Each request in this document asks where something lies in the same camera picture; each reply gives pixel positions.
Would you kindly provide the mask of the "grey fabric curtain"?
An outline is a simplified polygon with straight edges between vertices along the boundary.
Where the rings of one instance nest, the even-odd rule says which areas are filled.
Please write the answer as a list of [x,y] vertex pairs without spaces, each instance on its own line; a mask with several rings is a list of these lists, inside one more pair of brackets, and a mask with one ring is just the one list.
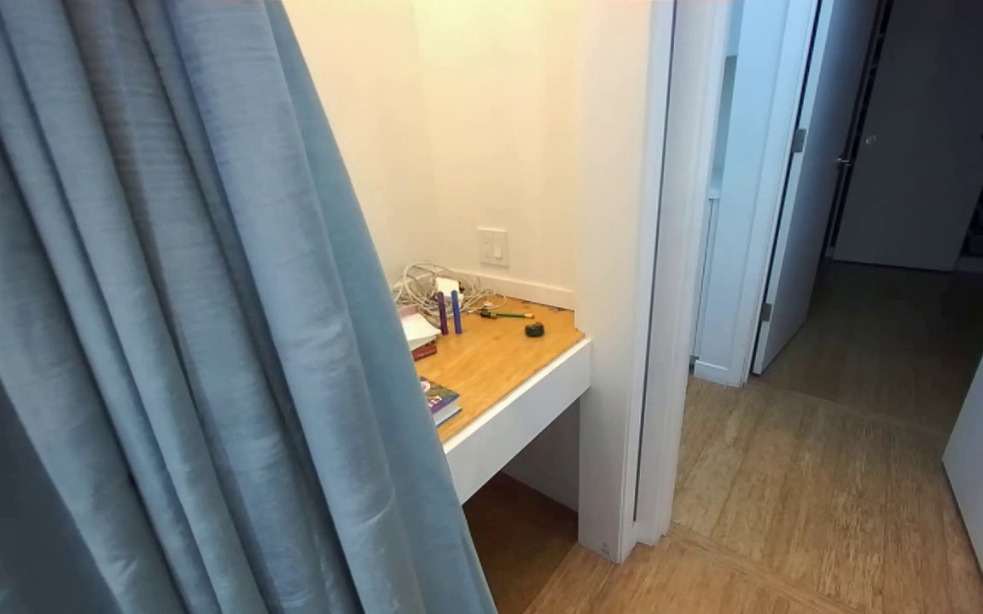
[[493,614],[281,0],[0,0],[0,614]]

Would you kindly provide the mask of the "wooden built-in desk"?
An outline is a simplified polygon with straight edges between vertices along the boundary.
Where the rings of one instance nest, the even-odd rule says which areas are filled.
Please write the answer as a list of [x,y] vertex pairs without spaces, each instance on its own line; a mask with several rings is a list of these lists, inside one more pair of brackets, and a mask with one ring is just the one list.
[[[546,336],[526,336],[526,322],[544,322]],[[461,395],[437,436],[468,501],[590,387],[590,336],[560,296],[472,284],[465,333],[439,333],[416,372]]]

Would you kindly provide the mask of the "white box on desk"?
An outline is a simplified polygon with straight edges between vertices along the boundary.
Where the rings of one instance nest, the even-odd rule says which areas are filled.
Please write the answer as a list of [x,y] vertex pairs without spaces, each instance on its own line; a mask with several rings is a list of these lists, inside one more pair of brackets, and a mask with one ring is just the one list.
[[425,314],[404,314],[401,322],[412,359],[432,359],[437,352],[439,332]]

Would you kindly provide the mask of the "book on desk edge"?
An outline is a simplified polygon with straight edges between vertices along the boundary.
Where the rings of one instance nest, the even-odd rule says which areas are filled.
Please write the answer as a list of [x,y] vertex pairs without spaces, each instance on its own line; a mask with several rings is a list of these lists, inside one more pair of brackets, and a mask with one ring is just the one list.
[[452,416],[461,411],[461,395],[454,387],[432,377],[425,377],[421,387],[434,424],[447,424]]

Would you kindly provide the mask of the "dark closed door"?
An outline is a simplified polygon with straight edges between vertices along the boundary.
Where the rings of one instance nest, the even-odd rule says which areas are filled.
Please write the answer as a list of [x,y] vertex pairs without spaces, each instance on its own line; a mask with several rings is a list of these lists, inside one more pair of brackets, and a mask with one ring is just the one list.
[[983,188],[983,0],[892,0],[832,256],[953,269]]

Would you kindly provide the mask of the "white wall outlet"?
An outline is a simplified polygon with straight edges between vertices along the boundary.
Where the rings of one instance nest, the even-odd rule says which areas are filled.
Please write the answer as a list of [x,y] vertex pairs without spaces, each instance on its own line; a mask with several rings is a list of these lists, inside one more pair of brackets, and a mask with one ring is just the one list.
[[508,233],[500,224],[482,224],[479,229],[479,262],[493,269],[508,264]]

